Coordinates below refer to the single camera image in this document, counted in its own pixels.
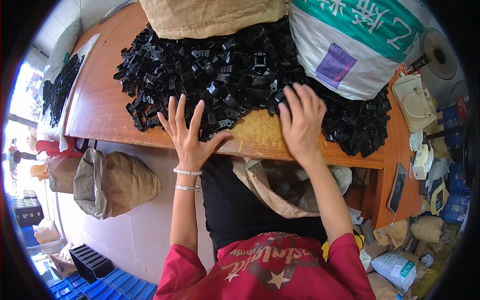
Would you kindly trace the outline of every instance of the left hand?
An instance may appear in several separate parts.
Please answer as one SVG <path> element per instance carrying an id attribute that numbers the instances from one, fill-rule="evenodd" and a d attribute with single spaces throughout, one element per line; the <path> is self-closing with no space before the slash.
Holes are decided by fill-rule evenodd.
<path id="1" fill-rule="evenodd" d="M 158 113 L 158 118 L 163 127 L 170 135 L 175 145 L 175 150 L 179 156 L 180 163 L 177 168 L 185 171 L 199 171 L 205 161 L 212 155 L 217 146 L 228 137 L 229 132 L 219 132 L 207 143 L 198 141 L 198 131 L 204 111 L 205 103 L 203 100 L 198 102 L 193 113 L 190 129 L 185 124 L 185 102 L 187 97 L 182 94 L 178 104 L 178 111 L 175 112 L 175 97 L 171 96 L 168 103 L 168 121 L 162 113 Z"/>

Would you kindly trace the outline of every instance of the right hand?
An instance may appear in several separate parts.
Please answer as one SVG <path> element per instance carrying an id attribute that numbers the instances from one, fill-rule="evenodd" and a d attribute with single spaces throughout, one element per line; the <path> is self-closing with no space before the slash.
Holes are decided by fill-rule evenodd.
<path id="1" fill-rule="evenodd" d="M 327 108 L 325 102 L 308 85 L 294 83 L 293 88 L 297 94 L 288 86 L 284 88 L 291 116 L 285 103 L 280 103 L 278 109 L 285 143 L 296 161 L 306 168 L 322 157 L 318 148 L 318 136 Z"/>

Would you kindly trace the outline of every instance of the hand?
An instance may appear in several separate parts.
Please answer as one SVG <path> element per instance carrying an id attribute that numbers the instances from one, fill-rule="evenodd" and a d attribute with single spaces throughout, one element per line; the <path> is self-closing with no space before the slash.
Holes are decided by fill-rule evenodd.
<path id="1" fill-rule="evenodd" d="M 298 97 L 290 87 L 284 88 L 291 116 L 285 103 L 280 103 L 278 109 L 285 143 L 296 161 L 306 168 L 322 156 L 318 149 L 318 135 L 327 108 L 325 102 L 308 85 L 295 83 L 293 88 Z"/>
<path id="2" fill-rule="evenodd" d="M 205 103 L 203 100 L 198 102 L 190 122 L 190 130 L 185 125 L 185 101 L 186 96 L 182 94 L 178 104 L 178 111 L 175 113 L 175 97 L 170 97 L 168 103 L 168 121 L 162 113 L 158 113 L 158 118 L 163 127 L 170 135 L 177 150 L 180 163 L 177 168 L 185 171 L 199 171 L 205 161 L 212 155 L 215 148 L 225 138 L 230 137 L 229 132 L 219 132 L 215 134 L 212 140 L 207 143 L 198 141 L 198 130 L 204 111 Z"/>

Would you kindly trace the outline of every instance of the red cloth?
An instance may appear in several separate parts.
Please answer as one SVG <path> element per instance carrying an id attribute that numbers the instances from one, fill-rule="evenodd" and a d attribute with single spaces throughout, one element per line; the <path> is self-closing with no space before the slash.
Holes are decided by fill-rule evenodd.
<path id="1" fill-rule="evenodd" d="M 227 245 L 207 274 L 197 254 L 173 245 L 154 300 L 375 299 L 352 234 L 330 246 L 318 240 L 267 232 Z"/>

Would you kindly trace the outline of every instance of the smartphone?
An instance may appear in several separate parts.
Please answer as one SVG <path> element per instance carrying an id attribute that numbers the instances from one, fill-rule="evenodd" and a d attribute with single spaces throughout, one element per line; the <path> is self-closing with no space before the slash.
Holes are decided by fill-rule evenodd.
<path id="1" fill-rule="evenodd" d="M 398 205 L 400 204 L 400 198 L 402 198 L 403 185 L 405 184 L 406 178 L 407 171 L 405 171 L 405 168 L 401 163 L 398 163 L 396 166 L 392 190 L 390 191 L 390 197 L 388 198 L 387 202 L 387 208 L 393 213 L 396 213 L 398 210 Z"/>

